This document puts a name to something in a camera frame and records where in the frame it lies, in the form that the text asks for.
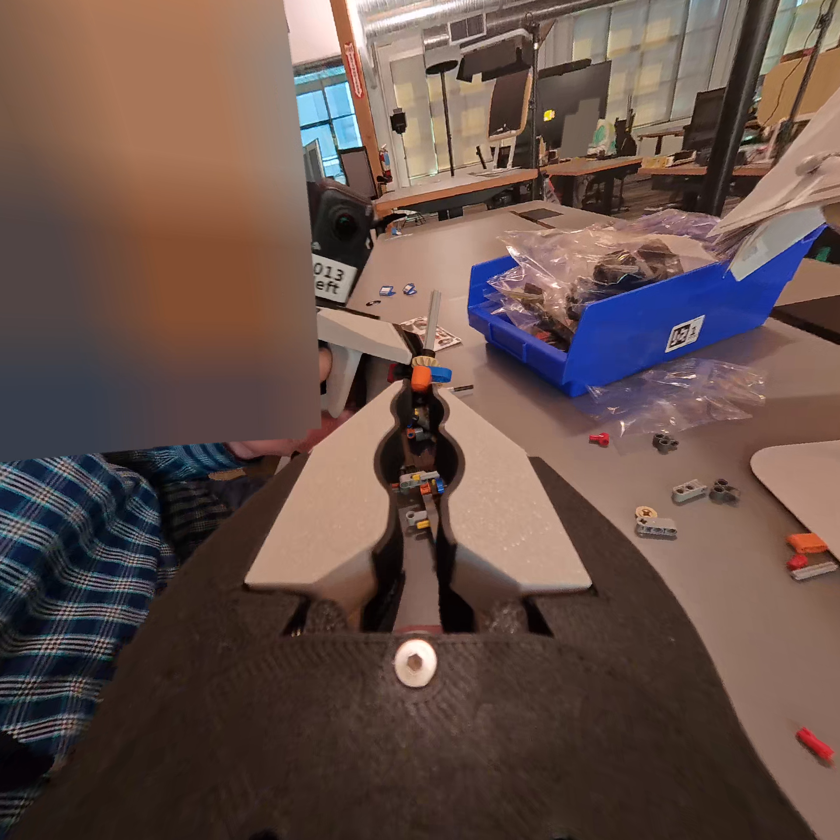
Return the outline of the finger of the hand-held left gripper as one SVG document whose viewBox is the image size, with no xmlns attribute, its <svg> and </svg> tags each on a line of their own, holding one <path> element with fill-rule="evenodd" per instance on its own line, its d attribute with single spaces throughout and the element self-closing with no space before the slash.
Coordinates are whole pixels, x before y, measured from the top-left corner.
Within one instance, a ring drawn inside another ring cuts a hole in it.
<svg viewBox="0 0 840 840">
<path fill-rule="evenodd" d="M 318 339 L 331 347 L 396 363 L 410 363 L 413 348 L 400 327 L 344 309 L 317 309 Z"/>
</svg>

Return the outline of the large black panel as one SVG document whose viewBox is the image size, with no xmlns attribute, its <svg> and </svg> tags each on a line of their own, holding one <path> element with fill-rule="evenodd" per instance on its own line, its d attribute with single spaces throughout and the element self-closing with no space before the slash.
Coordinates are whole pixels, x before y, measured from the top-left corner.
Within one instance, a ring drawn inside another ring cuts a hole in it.
<svg viewBox="0 0 840 840">
<path fill-rule="evenodd" d="M 612 62 L 588 59 L 539 71 L 536 132 L 560 157 L 585 156 L 606 117 Z"/>
</svg>

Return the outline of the small orange blue lego assembly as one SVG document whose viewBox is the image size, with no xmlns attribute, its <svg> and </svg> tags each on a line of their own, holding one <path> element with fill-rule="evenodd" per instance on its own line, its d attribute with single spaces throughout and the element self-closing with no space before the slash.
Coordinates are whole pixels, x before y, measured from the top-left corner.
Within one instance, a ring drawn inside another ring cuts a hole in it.
<svg viewBox="0 0 840 840">
<path fill-rule="evenodd" d="M 442 293 L 437 289 L 433 290 L 429 300 L 426 330 L 422 339 L 418 333 L 397 327 L 397 335 L 405 340 L 411 351 L 411 359 L 405 363 L 391 363 L 386 377 L 388 384 L 406 379 L 410 381 L 411 389 L 415 394 L 426 394 L 432 385 L 451 381 L 451 373 L 448 374 L 447 379 L 444 378 L 443 373 L 440 373 L 443 368 L 437 361 L 434 349 L 441 301 Z"/>
</svg>

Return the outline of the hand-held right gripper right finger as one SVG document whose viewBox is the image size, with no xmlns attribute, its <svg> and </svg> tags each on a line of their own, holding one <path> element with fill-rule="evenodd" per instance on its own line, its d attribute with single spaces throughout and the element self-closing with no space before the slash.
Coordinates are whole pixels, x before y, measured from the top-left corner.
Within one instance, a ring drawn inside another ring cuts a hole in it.
<svg viewBox="0 0 840 840">
<path fill-rule="evenodd" d="M 500 605 L 592 589 L 527 452 L 447 390 L 436 391 L 435 571 L 442 627 L 477 627 Z"/>
</svg>

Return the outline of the grey black lego chassis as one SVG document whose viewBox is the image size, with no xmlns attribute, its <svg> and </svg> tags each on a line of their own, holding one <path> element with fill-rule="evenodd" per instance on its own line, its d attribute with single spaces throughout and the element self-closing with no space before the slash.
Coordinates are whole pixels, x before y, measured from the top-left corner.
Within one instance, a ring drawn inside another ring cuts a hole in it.
<svg viewBox="0 0 840 840">
<path fill-rule="evenodd" d="M 417 393 L 408 385 L 394 407 L 400 460 L 392 485 L 407 504 L 406 531 L 435 543 L 441 500 L 448 486 L 438 466 L 438 406 L 431 395 Z"/>
</svg>

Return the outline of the blue bin with white tag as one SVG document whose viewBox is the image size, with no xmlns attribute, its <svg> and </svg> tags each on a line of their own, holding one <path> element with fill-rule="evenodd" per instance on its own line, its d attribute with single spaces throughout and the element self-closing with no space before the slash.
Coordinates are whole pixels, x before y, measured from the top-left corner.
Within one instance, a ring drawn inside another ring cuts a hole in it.
<svg viewBox="0 0 840 840">
<path fill-rule="evenodd" d="M 556 349 L 490 313 L 489 280 L 514 267 L 512 257 L 472 266 L 469 326 L 486 343 L 575 397 L 681 355 L 757 329 L 826 222 L 817 210 L 777 217 L 748 236 L 729 266 L 694 269 L 649 287 L 591 304 L 570 348 Z"/>
</svg>

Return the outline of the black floor lamp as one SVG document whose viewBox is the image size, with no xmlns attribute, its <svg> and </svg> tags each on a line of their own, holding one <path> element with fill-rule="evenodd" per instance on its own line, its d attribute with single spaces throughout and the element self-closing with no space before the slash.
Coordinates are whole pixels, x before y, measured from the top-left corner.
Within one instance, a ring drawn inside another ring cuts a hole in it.
<svg viewBox="0 0 840 840">
<path fill-rule="evenodd" d="M 456 71 L 460 56 L 448 52 L 443 58 L 432 56 L 426 63 L 429 109 L 433 124 L 438 172 L 455 175 L 457 165 Z"/>
</svg>

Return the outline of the short red lego pin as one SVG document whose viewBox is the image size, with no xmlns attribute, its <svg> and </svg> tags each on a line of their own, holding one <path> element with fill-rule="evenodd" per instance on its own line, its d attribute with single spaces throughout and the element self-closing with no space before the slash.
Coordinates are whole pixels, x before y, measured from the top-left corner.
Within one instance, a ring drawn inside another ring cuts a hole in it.
<svg viewBox="0 0 840 840">
<path fill-rule="evenodd" d="M 808 728 L 799 728 L 795 733 L 797 741 L 821 764 L 833 766 L 835 750 L 826 742 L 818 738 Z"/>
</svg>

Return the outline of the black metal pole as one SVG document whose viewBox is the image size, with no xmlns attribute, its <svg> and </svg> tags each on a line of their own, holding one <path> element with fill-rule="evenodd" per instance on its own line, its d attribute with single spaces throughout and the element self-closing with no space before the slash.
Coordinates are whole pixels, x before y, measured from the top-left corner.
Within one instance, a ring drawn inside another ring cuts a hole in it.
<svg viewBox="0 0 840 840">
<path fill-rule="evenodd" d="M 697 202 L 701 213 L 721 215 L 778 6 L 778 1 L 747 2 Z"/>
</svg>

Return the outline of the grey lego beam tan pin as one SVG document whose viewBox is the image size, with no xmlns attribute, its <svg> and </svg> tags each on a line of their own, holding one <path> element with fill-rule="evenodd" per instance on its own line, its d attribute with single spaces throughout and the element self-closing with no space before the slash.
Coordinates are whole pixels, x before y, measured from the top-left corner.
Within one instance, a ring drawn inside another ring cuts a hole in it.
<svg viewBox="0 0 840 840">
<path fill-rule="evenodd" d="M 639 506 L 635 509 L 635 533 L 639 537 L 676 539 L 678 529 L 672 518 L 660 517 L 655 509 Z"/>
</svg>

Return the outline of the long wooden work table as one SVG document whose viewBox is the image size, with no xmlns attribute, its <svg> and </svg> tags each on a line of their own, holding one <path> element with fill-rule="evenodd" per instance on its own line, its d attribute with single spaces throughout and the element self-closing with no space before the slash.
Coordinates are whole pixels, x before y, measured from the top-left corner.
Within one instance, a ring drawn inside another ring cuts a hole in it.
<svg viewBox="0 0 840 840">
<path fill-rule="evenodd" d="M 415 185 L 397 187 L 374 199 L 378 217 L 389 214 L 437 215 L 441 220 L 461 217 L 464 208 L 474 205 L 492 207 L 500 197 L 512 194 L 518 200 L 519 187 L 530 185 L 539 175 L 538 169 L 514 167 L 508 170 L 487 170 L 436 175 Z"/>
</svg>

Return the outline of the black computer monitor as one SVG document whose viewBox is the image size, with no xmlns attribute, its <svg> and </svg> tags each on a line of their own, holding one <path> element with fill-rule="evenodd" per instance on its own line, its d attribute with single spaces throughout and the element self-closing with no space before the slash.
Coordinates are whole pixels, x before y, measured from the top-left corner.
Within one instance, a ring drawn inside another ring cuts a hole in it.
<svg viewBox="0 0 840 840">
<path fill-rule="evenodd" d="M 725 87 L 697 93 L 690 121 L 684 128 L 681 150 L 711 150 L 717 136 L 725 94 Z"/>
</svg>

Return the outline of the person's plaid shirt torso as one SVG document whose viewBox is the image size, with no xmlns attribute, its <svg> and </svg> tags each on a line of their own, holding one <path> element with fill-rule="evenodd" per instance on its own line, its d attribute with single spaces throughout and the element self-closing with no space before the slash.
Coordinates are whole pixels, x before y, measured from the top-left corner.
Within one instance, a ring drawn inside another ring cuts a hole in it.
<svg viewBox="0 0 840 840">
<path fill-rule="evenodd" d="M 213 475 L 276 452 L 194 444 L 1 464 L 3 837 L 89 728 L 153 599 L 230 516 Z"/>
</svg>

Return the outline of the instruction booklet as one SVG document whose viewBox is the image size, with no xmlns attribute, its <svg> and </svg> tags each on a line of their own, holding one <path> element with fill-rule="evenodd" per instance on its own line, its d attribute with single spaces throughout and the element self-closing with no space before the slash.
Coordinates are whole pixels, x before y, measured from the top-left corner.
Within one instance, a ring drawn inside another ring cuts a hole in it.
<svg viewBox="0 0 840 840">
<path fill-rule="evenodd" d="M 838 201 L 839 91 L 835 91 L 769 173 L 712 233 L 734 235 L 773 217 Z"/>
</svg>

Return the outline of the bags of lego parts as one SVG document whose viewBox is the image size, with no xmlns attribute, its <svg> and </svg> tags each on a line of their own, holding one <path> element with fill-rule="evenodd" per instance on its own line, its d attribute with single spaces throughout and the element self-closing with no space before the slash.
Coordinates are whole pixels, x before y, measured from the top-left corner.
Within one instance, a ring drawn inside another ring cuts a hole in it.
<svg viewBox="0 0 840 840">
<path fill-rule="evenodd" d="M 484 306 L 567 350 L 591 305 L 722 261 L 719 218 L 666 208 L 633 221 L 502 236 L 515 266 L 488 279 Z"/>
</svg>

